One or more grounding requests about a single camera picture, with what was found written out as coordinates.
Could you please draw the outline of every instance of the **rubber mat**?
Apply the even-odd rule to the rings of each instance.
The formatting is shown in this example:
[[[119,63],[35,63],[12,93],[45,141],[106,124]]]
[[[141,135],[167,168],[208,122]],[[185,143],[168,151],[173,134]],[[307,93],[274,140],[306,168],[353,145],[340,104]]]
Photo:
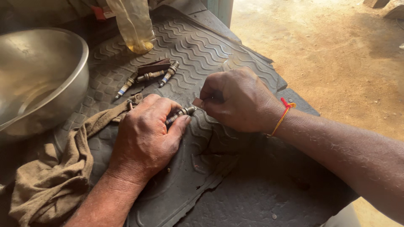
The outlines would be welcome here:
[[[105,41],[90,53],[87,95],[75,113],[54,130],[55,146],[59,152],[65,146],[66,136],[71,128],[79,127],[100,111],[115,107],[131,94],[156,93],[183,106],[189,106],[199,96],[207,75],[241,66],[252,68],[271,92],[283,92],[285,97],[293,97],[294,102],[298,102],[298,107],[318,115],[300,96],[290,89],[285,90],[287,83],[274,71],[269,59],[217,35],[168,6],[154,10],[151,18],[157,40],[154,48],[147,54],[137,55],[131,52],[121,36]],[[180,66],[165,86],[158,88],[157,80],[135,84],[123,97],[114,99],[136,65],[166,57],[178,60]],[[94,156],[90,178],[92,184],[99,180],[108,166],[117,131],[117,125],[111,124],[88,142]],[[173,226],[190,211],[205,190],[214,189],[223,180],[237,164],[240,155],[257,146],[257,138],[261,136],[236,132],[198,109],[192,116],[178,153],[167,169],[148,183],[128,214],[125,225]],[[215,205],[215,201],[210,200],[209,203]],[[196,217],[194,214],[200,213],[190,212],[191,216],[185,217],[179,225],[195,226],[193,220],[198,220],[201,226],[217,226],[203,224],[204,217]]]

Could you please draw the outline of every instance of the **left hand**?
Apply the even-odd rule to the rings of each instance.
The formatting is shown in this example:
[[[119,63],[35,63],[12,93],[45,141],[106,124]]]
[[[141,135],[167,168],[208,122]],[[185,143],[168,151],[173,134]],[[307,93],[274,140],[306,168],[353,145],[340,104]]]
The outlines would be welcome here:
[[[177,152],[188,115],[177,118],[167,131],[167,115],[181,105],[151,94],[130,110],[119,123],[118,136],[106,174],[132,183],[146,183],[162,170]]]

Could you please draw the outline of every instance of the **hand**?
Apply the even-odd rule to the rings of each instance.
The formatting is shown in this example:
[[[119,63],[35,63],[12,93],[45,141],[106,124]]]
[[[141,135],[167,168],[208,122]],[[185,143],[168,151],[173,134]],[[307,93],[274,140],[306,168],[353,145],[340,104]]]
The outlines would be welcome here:
[[[119,123],[118,136],[106,174],[126,181],[146,183],[177,152],[188,115],[177,118],[167,132],[167,115],[181,109],[168,98],[151,94],[130,110]]]
[[[275,128],[284,109],[249,67],[209,75],[200,99],[209,116],[241,132]]]

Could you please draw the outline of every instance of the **red and yellow thread bracelet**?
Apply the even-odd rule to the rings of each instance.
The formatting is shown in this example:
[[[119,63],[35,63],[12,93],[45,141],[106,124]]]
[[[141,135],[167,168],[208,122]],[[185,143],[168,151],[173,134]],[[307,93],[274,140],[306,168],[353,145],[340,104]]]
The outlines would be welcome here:
[[[285,118],[285,115],[288,113],[289,109],[292,108],[292,107],[293,107],[293,108],[296,107],[296,103],[287,103],[283,97],[280,98],[280,100],[281,100],[282,103],[285,105],[286,109],[285,109],[285,111],[283,111],[282,117],[280,118],[278,124],[275,126],[274,131],[273,131],[271,134],[268,134],[267,137],[273,137],[273,136],[274,136],[276,130],[278,129],[280,123],[281,123],[281,122],[283,121],[283,119]]]

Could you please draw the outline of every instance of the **dirt floor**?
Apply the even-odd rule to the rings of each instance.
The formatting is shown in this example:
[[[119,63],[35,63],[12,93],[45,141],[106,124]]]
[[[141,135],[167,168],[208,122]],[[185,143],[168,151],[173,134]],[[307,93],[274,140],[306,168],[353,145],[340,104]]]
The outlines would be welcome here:
[[[362,0],[234,0],[230,29],[323,117],[404,141],[404,30]],[[401,226],[363,198],[363,227]]]

